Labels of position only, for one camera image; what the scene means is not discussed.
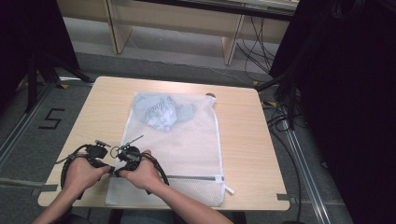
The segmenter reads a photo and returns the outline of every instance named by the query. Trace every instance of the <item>wire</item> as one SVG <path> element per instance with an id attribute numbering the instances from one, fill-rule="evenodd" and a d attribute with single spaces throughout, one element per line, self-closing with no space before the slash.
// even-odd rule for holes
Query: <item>wire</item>
<path id="1" fill-rule="evenodd" d="M 266 74 L 268 75 L 268 71 L 266 71 L 266 69 L 259 63 L 257 62 L 254 58 L 252 58 L 251 56 L 249 56 L 244 50 L 242 50 L 242 48 L 239 46 L 239 44 L 236 44 L 236 46 L 242 51 L 242 53 L 247 56 L 247 59 L 245 60 L 245 74 L 252 80 L 255 81 L 260 81 L 260 82 L 265 82 L 265 80 L 259 80 L 257 78 L 253 78 L 250 76 L 250 74 L 248 73 L 247 70 L 247 64 L 248 64 L 248 59 L 250 59 L 252 62 L 254 62 L 257 66 L 260 67 L 261 70 L 263 70 L 264 72 L 266 72 Z"/>
<path id="2" fill-rule="evenodd" d="M 85 144 L 85 145 L 82 145 L 81 147 L 78 147 L 76 150 L 74 150 L 74 152 L 73 152 L 72 154 L 68 155 L 66 158 L 64 158 L 64 159 L 62 159 L 62 160 L 56 161 L 55 164 L 59 164 L 59 163 L 65 161 L 65 160 L 67 160 L 67 159 L 69 159 L 69 158 L 71 158 L 71 157 L 76 156 L 76 154 L 77 154 L 82 148 L 87 147 L 87 146 L 88 146 L 88 145 Z"/>
<path id="3" fill-rule="evenodd" d="M 296 117 L 299 117 L 299 116 L 302 116 L 302 115 L 303 115 L 303 114 L 295 114 L 295 115 L 293 115 L 293 117 L 296 118 Z M 271 127 L 275 126 L 277 131 L 283 133 L 283 132 L 286 132 L 286 131 L 289 130 L 289 127 L 286 128 L 286 129 L 279 129 L 279 128 L 278 128 L 278 124 L 279 124 L 281 121 L 284 121 L 284 120 L 288 120 L 287 116 L 286 116 L 286 115 L 280 115 L 280 116 L 277 116 L 277 117 L 275 117 L 275 118 L 271 118 L 270 120 L 268 120 L 268 121 L 267 121 L 267 124 L 268 124 L 268 126 L 271 126 Z M 301 128 L 308 128 L 308 127 L 306 127 L 306 126 L 303 126 L 303 125 L 297 123 L 295 120 L 293 120 L 293 122 L 294 122 L 297 126 L 299 126 L 299 127 L 301 127 Z"/>
<path id="4" fill-rule="evenodd" d="M 280 104 L 277 104 L 276 108 L 274 108 L 275 111 L 274 111 L 274 113 L 273 113 L 271 119 L 269 120 L 270 125 L 268 125 L 268 127 L 269 127 L 270 133 L 280 142 L 280 144 L 283 146 L 283 148 L 285 148 L 286 152 L 287 152 L 288 155 L 289 155 L 289 158 L 290 158 L 290 160 L 291 160 L 291 163 L 293 164 L 294 171 L 295 171 L 295 174 L 296 174 L 296 177 L 297 177 L 297 184 L 298 184 L 298 211 L 297 211 L 297 218 L 296 218 L 296 221 L 300 221 L 301 209 L 302 209 L 302 186 L 301 186 L 300 174 L 299 174 L 299 171 L 298 171 L 298 168 L 297 168 L 297 165 L 296 165 L 296 162 L 295 162 L 293 156 L 291 155 L 289 149 L 286 147 L 286 144 L 282 141 L 282 139 L 281 139 L 281 138 L 276 134 L 276 132 L 274 131 L 274 129 L 273 129 L 273 126 L 274 126 L 274 125 L 272 124 L 272 122 L 273 122 L 275 119 L 283 118 L 283 117 L 287 118 L 286 114 L 283 113 L 283 112 L 279 109 L 280 106 L 281 106 Z M 280 116 L 277 116 L 277 117 L 274 118 L 274 115 L 276 114 L 276 112 L 280 113 Z"/>
<path id="5" fill-rule="evenodd" d="M 249 53 L 246 53 L 246 52 L 241 48 L 241 46 L 239 46 L 239 44 L 236 44 L 236 46 L 242 51 L 242 53 L 243 53 L 245 56 L 247 56 L 246 62 L 248 61 L 248 59 L 250 59 L 250 60 L 253 61 L 257 66 L 259 66 L 260 69 L 261 69 L 262 71 L 264 71 L 266 74 L 268 74 L 268 69 L 267 69 L 266 67 L 264 67 L 261 63 L 259 63 L 255 58 L 253 58 L 252 56 L 250 56 L 250 53 L 252 52 L 252 49 L 250 49 L 250 52 L 249 52 Z"/>
<path id="6" fill-rule="evenodd" d="M 163 183 L 169 186 L 169 181 L 168 178 L 166 177 L 165 171 L 161 167 L 161 165 L 158 163 L 157 159 L 155 159 L 153 156 L 150 154 L 143 152 L 143 153 L 136 153 L 136 152 L 128 152 L 128 154 L 136 156 L 138 158 L 146 158 L 148 161 L 151 161 L 152 164 L 154 164 L 154 167 L 160 172 L 161 177 L 163 178 Z"/>
<path id="7" fill-rule="evenodd" d="M 117 158 L 117 155 L 116 155 L 116 156 L 113 156 L 113 151 L 114 151 L 114 149 L 116 149 L 116 151 L 118 152 L 118 151 L 120 150 L 120 148 L 119 148 L 119 147 L 113 147 L 113 148 L 111 148 L 111 150 L 110 150 L 110 157 L 113 158 L 113 159 L 116 159 L 116 158 Z"/>
<path id="8" fill-rule="evenodd" d="M 263 26 L 264 26 L 264 18 L 262 18 L 262 27 L 263 27 Z M 267 51 L 267 53 L 268 53 L 269 55 L 271 55 L 271 57 L 273 57 L 273 59 L 274 59 L 274 58 L 275 58 L 275 55 L 272 54 L 272 53 L 264 46 L 263 37 L 264 37 L 264 35 L 262 34 L 262 48 L 263 48 L 265 51 Z"/>
<path id="9" fill-rule="evenodd" d="M 242 39 L 242 43 L 244 44 L 245 48 L 248 49 L 248 46 L 245 44 L 245 39 Z M 251 53 L 253 53 L 253 54 L 257 55 L 257 56 L 260 56 L 260 57 L 265 57 L 265 55 L 262 55 L 260 53 L 256 53 L 254 51 L 252 51 Z"/>
<path id="10" fill-rule="evenodd" d="M 266 55 L 265 51 L 267 51 L 268 53 L 270 53 L 270 52 L 265 48 L 264 44 L 262 43 L 263 42 L 262 27 L 264 26 L 264 18 L 262 18 L 261 29 L 259 32 L 257 32 L 256 26 L 254 25 L 253 17 L 250 17 L 250 20 L 251 20 L 251 24 L 253 25 L 254 33 L 256 34 L 256 39 L 259 41 L 260 46 L 262 47 L 264 61 L 267 64 L 267 67 L 269 67 L 271 69 L 271 64 L 269 63 L 268 56 Z"/>
<path id="11" fill-rule="evenodd" d="M 253 19 L 251 19 L 251 21 L 252 21 L 252 25 L 253 25 L 253 27 L 254 27 L 254 30 L 256 31 L 256 27 L 254 26 Z M 256 32 L 256 42 L 254 42 L 254 45 L 253 45 L 253 47 L 251 48 L 251 50 L 249 51 L 249 54 L 248 54 L 248 57 L 249 57 L 250 60 L 253 59 L 253 58 L 250 56 L 250 54 L 253 52 L 254 47 L 256 46 L 257 42 L 259 42 L 259 45 L 262 44 L 262 43 L 260 42 L 260 37 L 257 35 L 257 32 Z M 262 66 L 260 63 L 259 63 L 259 65 L 260 65 L 260 67 L 262 68 L 262 70 L 263 70 L 266 74 L 268 74 L 268 73 L 269 73 L 269 70 L 268 70 L 268 67 L 269 67 L 269 66 L 268 66 L 268 62 L 267 62 L 267 60 L 266 60 L 266 57 L 264 57 L 264 61 L 266 62 L 267 68 L 264 68 L 264 66 Z"/>
<path id="12" fill-rule="evenodd" d="M 235 77 L 235 76 L 232 76 L 232 75 L 224 74 L 224 73 L 218 72 L 218 71 L 216 71 L 216 70 L 214 70 L 214 69 L 212 69 L 212 68 L 209 68 L 209 67 L 200 66 L 200 65 L 193 65 L 193 64 L 167 63 L 167 62 L 163 62 L 163 61 L 153 61 L 153 60 L 150 60 L 150 59 L 146 58 L 145 56 L 143 56 L 143 52 L 141 51 L 140 48 L 138 48 L 138 47 L 134 44 L 134 41 L 132 41 L 132 39 L 131 39 L 130 36 L 128 36 L 128 39 L 129 39 L 129 41 L 131 42 L 131 44 L 139 51 L 139 53 L 140 53 L 140 54 L 139 54 L 139 57 L 141 57 L 142 59 L 144 59 L 144 60 L 146 60 L 146 61 L 148 61 L 148 62 L 151 62 L 151 63 L 165 63 L 165 64 L 170 64 L 170 65 L 182 65 L 182 66 L 188 66 L 188 67 L 193 67 L 193 68 L 207 69 L 207 70 L 210 70 L 210 71 L 212 71 L 212 72 L 214 72 L 214 73 L 220 74 L 220 75 L 225 76 L 225 77 L 231 77 L 231 78 L 237 79 L 238 81 L 240 81 L 240 82 L 242 82 L 242 83 L 244 83 L 244 84 L 247 84 L 247 85 L 249 85 L 249 86 L 252 86 L 252 83 L 247 83 L 247 82 L 245 82 L 244 80 L 242 80 L 242 79 L 239 78 L 239 77 Z"/>
<path id="13" fill-rule="evenodd" d="M 256 42 L 254 42 L 254 45 L 253 45 L 253 47 L 251 47 L 251 50 L 249 51 L 248 54 L 246 54 L 246 53 L 242 50 L 242 51 L 244 52 L 244 54 L 247 56 L 247 59 L 245 60 L 245 73 L 246 73 L 246 74 L 248 73 L 248 71 L 247 71 L 248 59 L 250 59 L 251 61 L 253 61 L 253 62 L 254 62 L 255 64 L 257 64 L 266 74 L 268 74 L 268 69 L 266 69 L 266 68 L 265 68 L 264 66 L 262 66 L 259 62 L 257 62 L 253 57 L 250 56 L 250 54 L 251 54 L 251 52 L 253 52 L 254 47 L 256 46 L 257 42 L 258 42 L 258 39 L 256 39 Z"/>

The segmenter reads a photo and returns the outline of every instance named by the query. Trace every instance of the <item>wooden tabletop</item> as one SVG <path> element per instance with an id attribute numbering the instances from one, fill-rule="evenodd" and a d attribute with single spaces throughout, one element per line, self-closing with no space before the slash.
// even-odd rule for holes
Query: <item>wooden tabletop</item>
<path id="1" fill-rule="evenodd" d="M 155 81 L 120 77 L 99 77 L 81 109 L 59 159 L 65 158 L 84 144 L 100 139 L 111 146 L 120 144 L 132 108 L 134 94 L 139 91 L 216 95 L 215 111 L 219 120 L 224 179 L 235 190 L 226 191 L 218 210 L 287 210 L 289 201 L 280 201 L 277 194 L 286 194 L 274 146 L 266 125 L 258 93 L 253 89 Z M 103 159 L 114 164 L 108 154 Z M 47 185 L 57 184 L 57 191 L 41 192 L 38 203 L 48 206 L 61 190 L 62 164 L 55 165 Z M 106 205 L 108 175 L 87 189 L 74 206 L 135 208 Z"/>

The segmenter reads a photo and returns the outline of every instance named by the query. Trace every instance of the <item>white mesh bag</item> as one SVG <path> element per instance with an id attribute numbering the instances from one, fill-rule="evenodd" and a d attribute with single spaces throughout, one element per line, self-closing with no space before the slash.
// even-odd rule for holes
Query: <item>white mesh bag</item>
<path id="1" fill-rule="evenodd" d="M 172 188 L 208 206 L 219 206 L 225 184 L 215 102 L 208 95 L 137 92 L 120 145 L 144 135 L 132 145 L 151 150 Z M 124 164 L 115 161 L 116 169 Z M 106 204 L 158 206 L 164 202 L 114 176 Z"/>

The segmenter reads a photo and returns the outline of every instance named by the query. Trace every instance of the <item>table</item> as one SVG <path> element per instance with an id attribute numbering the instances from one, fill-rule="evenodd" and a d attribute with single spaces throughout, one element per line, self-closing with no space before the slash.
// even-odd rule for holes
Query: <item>table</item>
<path id="1" fill-rule="evenodd" d="M 224 62 L 230 65 L 237 39 L 279 44 L 298 3 L 290 0 L 57 0 L 64 17 L 107 22 L 114 53 L 122 53 L 134 26 L 221 36 Z"/>
<path id="2" fill-rule="evenodd" d="M 258 93 L 253 89 L 223 87 L 181 82 L 167 82 L 120 77 L 99 77 L 81 109 L 59 159 L 77 147 L 101 139 L 111 146 L 120 144 L 132 107 L 134 93 L 156 91 L 168 93 L 207 94 L 217 97 L 215 111 L 219 119 L 224 179 L 235 190 L 226 192 L 218 210 L 287 210 L 287 194 L 277 163 L 271 136 L 266 126 Z M 114 164 L 108 154 L 103 159 Z M 41 192 L 38 203 L 48 206 L 61 190 L 62 164 L 54 165 L 47 185 L 58 185 L 56 191 Z M 107 208 L 142 208 L 106 205 L 108 175 L 87 189 L 74 206 Z"/>

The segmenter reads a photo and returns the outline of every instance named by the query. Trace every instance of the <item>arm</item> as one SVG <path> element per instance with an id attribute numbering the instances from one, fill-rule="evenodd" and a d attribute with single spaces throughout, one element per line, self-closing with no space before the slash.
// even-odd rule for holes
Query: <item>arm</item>
<path id="1" fill-rule="evenodd" d="M 93 168 L 85 158 L 76 158 L 67 171 L 64 188 L 33 223 L 51 223 L 61 217 L 85 189 L 92 187 L 109 170 L 110 166 Z"/>
<path id="2" fill-rule="evenodd" d="M 126 177 L 137 188 L 146 189 L 160 197 L 187 223 L 232 223 L 214 209 L 165 185 L 153 164 L 143 159 L 133 172 L 121 171 L 120 176 Z"/>

